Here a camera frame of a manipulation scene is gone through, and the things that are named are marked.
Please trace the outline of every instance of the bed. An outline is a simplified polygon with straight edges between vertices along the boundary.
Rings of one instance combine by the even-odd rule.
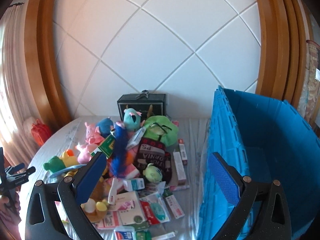
[[[36,172],[30,176],[30,181],[21,187],[20,216],[22,222],[19,231],[22,239],[25,235],[25,219],[28,203],[34,183],[38,179],[45,182],[49,181],[49,172],[43,168],[43,163],[54,155],[60,155],[69,148],[74,148],[79,141],[84,138],[84,122],[96,123],[103,119],[103,116],[83,116],[72,121],[56,132],[37,152],[30,166],[35,166]],[[113,121],[119,120],[118,117],[111,117]],[[177,119],[179,121],[179,138],[185,141],[188,156],[188,165],[185,167],[189,189],[174,192],[180,206],[185,212],[185,216],[178,220],[172,219],[171,222],[159,226],[150,227],[154,236],[177,230],[174,239],[196,239],[199,227],[199,209],[203,199],[203,178],[205,173],[205,163],[207,156],[207,134],[210,119]],[[76,240],[76,234],[70,225],[65,226],[69,236]],[[98,230],[103,239],[113,239],[112,230]]]

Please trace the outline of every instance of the green pillow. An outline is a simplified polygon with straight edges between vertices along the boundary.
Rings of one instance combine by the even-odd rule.
[[[166,116],[156,115],[149,117],[144,125],[147,130],[144,137],[160,141],[166,147],[173,145],[178,140],[178,127]]]

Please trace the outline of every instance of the pink pig plush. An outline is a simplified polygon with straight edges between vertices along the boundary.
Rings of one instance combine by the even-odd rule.
[[[95,144],[100,144],[104,138],[100,135],[100,129],[99,127],[92,123],[92,124],[88,124],[87,122],[84,123],[86,128],[87,128],[87,132],[86,132],[86,142],[91,144],[91,143],[95,143]]]
[[[91,153],[98,147],[98,145],[92,143],[92,144],[78,144],[76,146],[76,149],[80,151],[80,154],[78,156],[78,162],[80,164],[87,164],[92,156]]]

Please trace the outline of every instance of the red backpack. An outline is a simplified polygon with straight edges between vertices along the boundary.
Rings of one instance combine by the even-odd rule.
[[[36,143],[41,147],[51,137],[52,132],[49,126],[43,124],[39,119],[36,124],[32,124],[31,134]]]

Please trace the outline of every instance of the metal screw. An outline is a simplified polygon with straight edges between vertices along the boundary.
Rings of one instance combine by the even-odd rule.
[[[68,183],[70,181],[72,181],[72,177],[71,176],[66,176],[64,179],[63,179],[64,182]]]
[[[35,185],[36,185],[37,187],[39,187],[41,184],[42,184],[42,180],[37,180],[36,183],[35,183]]]
[[[251,182],[251,178],[249,176],[244,176],[243,181],[245,182]]]
[[[275,179],[275,180],[273,181],[273,184],[275,184],[276,186],[280,186],[280,181],[277,180],[277,179]]]

